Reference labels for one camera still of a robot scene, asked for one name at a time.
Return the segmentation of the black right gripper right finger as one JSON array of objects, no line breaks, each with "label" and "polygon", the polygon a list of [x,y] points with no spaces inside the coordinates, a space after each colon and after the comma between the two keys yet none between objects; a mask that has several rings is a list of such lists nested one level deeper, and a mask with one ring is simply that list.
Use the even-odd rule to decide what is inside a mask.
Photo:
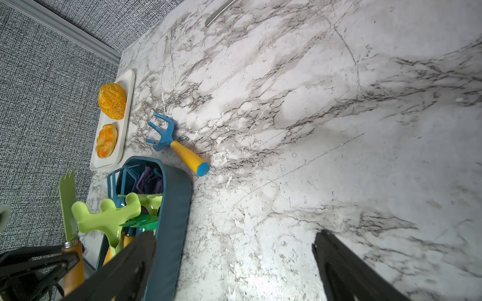
[{"label": "black right gripper right finger", "polygon": [[328,300],[407,300],[329,230],[312,244]]}]

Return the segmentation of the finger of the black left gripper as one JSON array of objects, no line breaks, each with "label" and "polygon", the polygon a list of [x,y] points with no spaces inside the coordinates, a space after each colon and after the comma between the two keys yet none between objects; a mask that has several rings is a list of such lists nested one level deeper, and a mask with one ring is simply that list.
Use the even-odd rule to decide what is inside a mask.
[{"label": "finger of the black left gripper", "polygon": [[1,254],[1,300],[40,300],[78,263],[61,245],[23,247]]}]

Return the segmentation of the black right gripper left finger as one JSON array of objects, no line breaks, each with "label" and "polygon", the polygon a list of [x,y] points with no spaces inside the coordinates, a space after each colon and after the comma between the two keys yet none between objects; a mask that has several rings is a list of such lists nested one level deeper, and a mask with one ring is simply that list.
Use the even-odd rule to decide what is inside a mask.
[{"label": "black right gripper left finger", "polygon": [[142,300],[156,253],[154,232],[144,232],[64,300]]}]

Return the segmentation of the lime trowel brown wood handle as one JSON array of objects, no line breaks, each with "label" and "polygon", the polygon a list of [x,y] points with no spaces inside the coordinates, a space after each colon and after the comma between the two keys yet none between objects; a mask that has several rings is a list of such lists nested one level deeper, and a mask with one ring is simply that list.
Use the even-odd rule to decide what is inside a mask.
[{"label": "lime trowel brown wood handle", "polygon": [[79,239],[77,221],[72,213],[72,206],[77,201],[75,189],[75,171],[71,170],[60,178],[59,196],[64,219],[65,243],[62,253],[77,254],[79,261],[64,277],[64,296],[72,293],[84,283],[83,246]]}]

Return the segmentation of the lime rake brown wood handle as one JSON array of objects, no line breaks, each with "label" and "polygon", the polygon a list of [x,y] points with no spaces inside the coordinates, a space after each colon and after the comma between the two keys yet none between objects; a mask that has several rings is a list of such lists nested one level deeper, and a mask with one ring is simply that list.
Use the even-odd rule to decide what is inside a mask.
[{"label": "lime rake brown wood handle", "polygon": [[111,255],[115,257],[123,249],[123,224],[141,214],[139,196],[136,193],[129,193],[126,196],[126,205],[122,208],[116,208],[112,199],[102,200],[100,207],[100,213],[92,214],[85,203],[77,201],[72,205],[72,213],[79,232],[99,230],[105,234]]}]

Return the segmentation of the green rake pale wood handle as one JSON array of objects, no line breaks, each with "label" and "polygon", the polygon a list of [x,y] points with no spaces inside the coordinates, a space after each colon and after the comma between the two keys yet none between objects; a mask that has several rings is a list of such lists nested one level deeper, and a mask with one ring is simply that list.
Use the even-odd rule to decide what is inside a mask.
[{"label": "green rake pale wood handle", "polygon": [[139,228],[141,232],[157,229],[158,217],[150,214],[141,214],[123,224],[122,227]]}]

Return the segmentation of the purple rake pink handle back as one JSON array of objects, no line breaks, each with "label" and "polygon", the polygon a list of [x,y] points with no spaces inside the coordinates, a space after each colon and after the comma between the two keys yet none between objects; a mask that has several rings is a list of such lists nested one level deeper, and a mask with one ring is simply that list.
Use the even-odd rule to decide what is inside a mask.
[{"label": "purple rake pink handle back", "polygon": [[134,192],[138,194],[160,194],[163,193],[163,189],[164,180],[161,171],[146,166],[135,185]]}]

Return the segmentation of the blue fork rake yellow handle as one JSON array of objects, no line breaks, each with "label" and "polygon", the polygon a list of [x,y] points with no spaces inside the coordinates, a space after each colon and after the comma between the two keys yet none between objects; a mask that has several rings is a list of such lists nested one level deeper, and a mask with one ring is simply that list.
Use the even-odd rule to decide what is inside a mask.
[{"label": "blue fork rake yellow handle", "polygon": [[107,194],[108,198],[114,201],[116,208],[120,209],[126,205],[126,196],[134,191],[135,185],[140,178],[139,164],[123,166],[107,177]]}]

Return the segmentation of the lime rake light wood handle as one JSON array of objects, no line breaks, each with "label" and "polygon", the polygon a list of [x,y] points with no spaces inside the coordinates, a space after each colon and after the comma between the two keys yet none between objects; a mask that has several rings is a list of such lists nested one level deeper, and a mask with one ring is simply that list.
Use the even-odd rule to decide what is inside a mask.
[{"label": "lime rake light wood handle", "polygon": [[140,214],[148,214],[158,216],[158,211],[163,202],[163,194],[118,194],[114,197],[114,203],[117,208],[128,208],[128,212]]}]

